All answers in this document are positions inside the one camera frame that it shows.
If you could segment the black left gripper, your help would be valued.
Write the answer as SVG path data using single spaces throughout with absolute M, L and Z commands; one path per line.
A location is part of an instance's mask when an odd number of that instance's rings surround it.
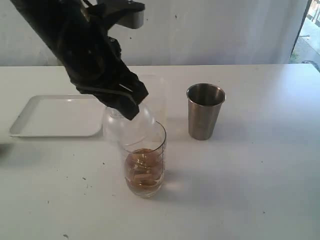
M 105 106 L 133 120 L 148 90 L 121 60 L 121 48 L 108 35 L 114 21 L 105 22 L 104 4 L 84 7 L 79 0 L 61 1 L 64 23 L 57 51 L 71 82 L 81 94 L 93 95 Z

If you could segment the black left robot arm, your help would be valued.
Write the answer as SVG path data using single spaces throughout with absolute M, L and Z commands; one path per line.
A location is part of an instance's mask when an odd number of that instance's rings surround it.
M 132 120 L 148 90 L 121 58 L 114 25 L 138 29 L 145 5 L 133 0 L 15 0 L 13 5 L 63 64 L 81 94 Z

